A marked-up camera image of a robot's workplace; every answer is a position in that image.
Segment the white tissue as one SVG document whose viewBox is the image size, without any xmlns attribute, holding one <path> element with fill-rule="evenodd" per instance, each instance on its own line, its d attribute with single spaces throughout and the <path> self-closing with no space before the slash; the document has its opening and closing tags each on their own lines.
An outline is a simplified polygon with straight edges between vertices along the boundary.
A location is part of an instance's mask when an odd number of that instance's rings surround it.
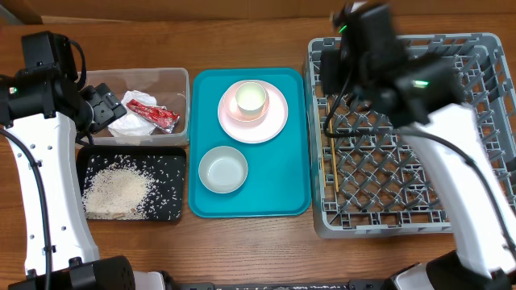
<svg viewBox="0 0 516 290">
<path fill-rule="evenodd" d="M 146 106 L 157 106 L 156 99 L 147 93 L 138 90 L 126 91 L 121 103 L 127 113 L 108 126 L 109 132 L 114 137 L 145 136 L 150 135 L 156 129 L 152 123 L 127 108 L 127 103 L 131 100 L 136 100 Z"/>
</svg>

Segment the red snack wrapper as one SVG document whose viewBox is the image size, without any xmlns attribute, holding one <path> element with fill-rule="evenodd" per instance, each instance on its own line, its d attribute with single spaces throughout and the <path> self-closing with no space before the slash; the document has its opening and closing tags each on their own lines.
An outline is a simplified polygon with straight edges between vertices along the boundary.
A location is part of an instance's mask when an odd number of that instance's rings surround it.
<svg viewBox="0 0 516 290">
<path fill-rule="evenodd" d="M 146 106 L 136 100 L 130 100 L 127 108 L 166 134 L 173 132 L 180 119 L 179 114 L 168 110 L 165 106 Z"/>
</svg>

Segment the white cup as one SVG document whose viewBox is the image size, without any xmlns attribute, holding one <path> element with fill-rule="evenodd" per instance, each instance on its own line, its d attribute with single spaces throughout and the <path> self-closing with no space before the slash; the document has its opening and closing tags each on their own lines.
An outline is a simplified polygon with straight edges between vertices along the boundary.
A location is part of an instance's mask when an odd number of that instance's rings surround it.
<svg viewBox="0 0 516 290">
<path fill-rule="evenodd" d="M 236 104 L 246 115 L 259 114 L 265 107 L 268 94 L 265 88 L 254 81 L 244 82 L 235 93 Z"/>
</svg>

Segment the grey bowl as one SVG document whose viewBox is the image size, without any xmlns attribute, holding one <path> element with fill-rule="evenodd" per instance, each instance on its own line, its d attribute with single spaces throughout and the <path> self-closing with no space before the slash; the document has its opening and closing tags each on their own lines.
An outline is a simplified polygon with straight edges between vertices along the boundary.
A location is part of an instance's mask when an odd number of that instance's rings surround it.
<svg viewBox="0 0 516 290">
<path fill-rule="evenodd" d="M 248 162 L 234 147 L 214 147 L 202 157 L 198 175 L 202 184 L 211 192 L 232 193 L 247 179 Z"/>
</svg>

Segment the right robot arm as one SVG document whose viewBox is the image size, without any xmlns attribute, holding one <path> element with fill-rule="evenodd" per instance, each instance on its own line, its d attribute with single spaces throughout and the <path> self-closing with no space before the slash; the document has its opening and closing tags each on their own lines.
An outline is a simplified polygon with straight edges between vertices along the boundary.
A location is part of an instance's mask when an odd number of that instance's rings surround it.
<svg viewBox="0 0 516 290">
<path fill-rule="evenodd" d="M 412 147 L 451 223 L 456 248 L 387 279 L 386 289 L 510 289 L 515 216 L 448 60 L 434 53 L 338 48 L 321 55 L 324 93 L 368 101 Z"/>
</svg>

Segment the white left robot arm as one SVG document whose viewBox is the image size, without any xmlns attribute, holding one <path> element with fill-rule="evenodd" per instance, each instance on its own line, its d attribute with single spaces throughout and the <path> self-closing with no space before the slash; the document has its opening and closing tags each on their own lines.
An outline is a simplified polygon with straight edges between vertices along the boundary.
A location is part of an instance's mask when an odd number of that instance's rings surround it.
<svg viewBox="0 0 516 290">
<path fill-rule="evenodd" d="M 27 227 L 27 278 L 13 289 L 172 289 L 163 271 L 101 259 L 81 204 L 79 132 L 96 133 L 127 111 L 109 88 L 56 66 L 1 79 L 1 134 L 15 155 Z"/>
</svg>

